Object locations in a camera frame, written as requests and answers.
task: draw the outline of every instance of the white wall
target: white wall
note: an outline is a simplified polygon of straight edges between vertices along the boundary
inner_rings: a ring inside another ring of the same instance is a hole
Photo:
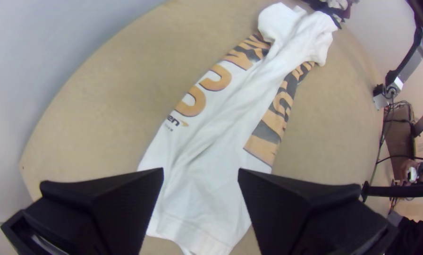
[[[45,108],[85,59],[164,0],[0,0],[0,221],[32,200],[17,163]],[[14,253],[0,231],[0,254]]]
[[[413,10],[405,0],[361,0],[352,7],[346,27],[371,54],[383,77],[405,57],[416,28]],[[400,100],[412,104],[417,118],[423,115],[423,61],[395,99]],[[416,142],[423,142],[423,133]],[[423,220],[423,198],[402,202],[396,208],[411,219]]]

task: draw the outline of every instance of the wire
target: wire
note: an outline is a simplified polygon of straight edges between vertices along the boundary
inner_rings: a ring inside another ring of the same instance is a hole
[[[386,117],[389,115],[389,111],[392,111],[392,114],[391,114],[391,119],[394,119],[394,95],[392,95],[392,98],[391,98],[391,102],[392,102],[392,104],[389,106],[389,108],[388,108],[388,113],[386,114]],[[386,129],[386,131],[384,131],[384,128],[382,127],[381,128],[381,137],[380,137],[380,139],[382,139],[381,141],[380,141],[380,147],[379,147],[379,150],[381,149],[381,147],[383,146],[383,143],[385,142],[385,139],[386,139],[386,135],[385,134],[387,134],[388,133],[388,131],[391,129],[391,126],[392,126],[392,121],[390,121],[389,122],[389,126],[388,126],[388,128]]]
[[[392,102],[392,104],[389,105],[389,107],[388,107],[388,112],[386,113],[386,117],[388,117],[389,112],[392,110],[391,119],[394,119],[394,107],[395,107],[395,104],[394,104],[394,95],[392,95],[391,102]],[[385,135],[384,134],[387,133],[391,129],[392,121],[389,122],[389,126],[388,126],[388,128],[387,128],[386,131],[385,131],[385,125],[386,125],[386,123],[383,122],[383,126],[381,127],[380,144],[379,144],[379,147],[378,147],[378,155],[377,155],[377,160],[376,161],[378,161],[380,159],[381,147],[383,146],[383,143],[385,142]],[[373,179],[375,178],[375,173],[376,172],[377,172],[377,164],[375,164],[375,166],[373,167],[371,181],[369,182],[369,185],[372,185],[372,182],[373,182]]]
[[[419,159],[419,160],[423,160],[423,158],[420,158],[420,157],[405,156],[405,155],[394,155],[394,156],[387,157],[386,159],[382,159],[382,160],[380,160],[380,161],[377,161],[377,163],[376,163],[376,164],[379,164],[379,163],[381,163],[381,162],[383,162],[383,161],[385,161],[385,160],[392,159],[392,158],[409,158],[409,159]]]

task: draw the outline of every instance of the orange printed graphic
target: orange printed graphic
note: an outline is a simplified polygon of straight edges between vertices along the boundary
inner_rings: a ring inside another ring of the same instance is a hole
[[[248,153],[269,166],[274,163],[287,128],[296,88],[314,65],[314,62],[305,62],[285,77],[271,106],[244,146]]]
[[[204,89],[211,91],[220,91],[230,84],[230,81],[232,80],[232,74],[227,71],[224,67],[216,64],[211,68],[211,71],[219,75],[221,79],[219,79],[219,81],[213,81],[209,78],[205,78],[199,83]]]
[[[180,101],[175,107],[175,110],[183,116],[194,117],[199,115],[205,108],[205,94],[196,86],[192,86],[188,94],[194,97],[194,105],[187,105],[183,101]]]
[[[267,53],[267,50],[270,48],[270,44],[268,42],[261,41],[258,39],[258,37],[262,38],[260,34],[251,35],[242,43],[240,43],[237,47],[232,49],[223,58],[223,60],[234,63],[235,65],[241,67],[244,70],[248,70],[253,66],[255,62],[260,61],[264,57],[264,54]],[[254,59],[252,57],[248,57],[247,54],[253,54],[253,56],[255,55],[257,57],[255,57]],[[205,78],[204,80],[200,81],[199,84],[206,90],[223,90],[232,81],[232,74],[219,64],[214,65],[209,72],[216,73],[220,76],[220,79],[218,81],[213,81],[210,78]],[[180,103],[176,106],[175,111],[179,112],[180,114],[186,117],[194,117],[199,115],[205,108],[205,94],[197,86],[193,86],[189,90],[188,94],[194,97],[195,104],[191,106],[180,101]]]

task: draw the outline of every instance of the t-shirt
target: t-shirt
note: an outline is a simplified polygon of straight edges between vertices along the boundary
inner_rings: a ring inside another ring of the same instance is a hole
[[[297,84],[325,64],[337,27],[278,3],[261,12],[258,29],[188,91],[138,167],[164,168],[147,235],[186,254],[229,254],[248,230],[238,169],[271,172]]]

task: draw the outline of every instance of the tan work surface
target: tan work surface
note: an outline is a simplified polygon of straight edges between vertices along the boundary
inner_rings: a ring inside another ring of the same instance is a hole
[[[258,14],[273,2],[169,1],[111,38],[68,80],[27,144],[20,170],[32,198],[41,196],[42,180],[135,171],[188,89],[256,31]],[[380,75],[367,55],[345,27],[334,33],[326,66],[315,67],[296,93],[274,174],[328,184],[370,178],[382,113],[372,103]],[[141,254],[182,253],[146,238]],[[252,228],[232,254],[260,254]]]

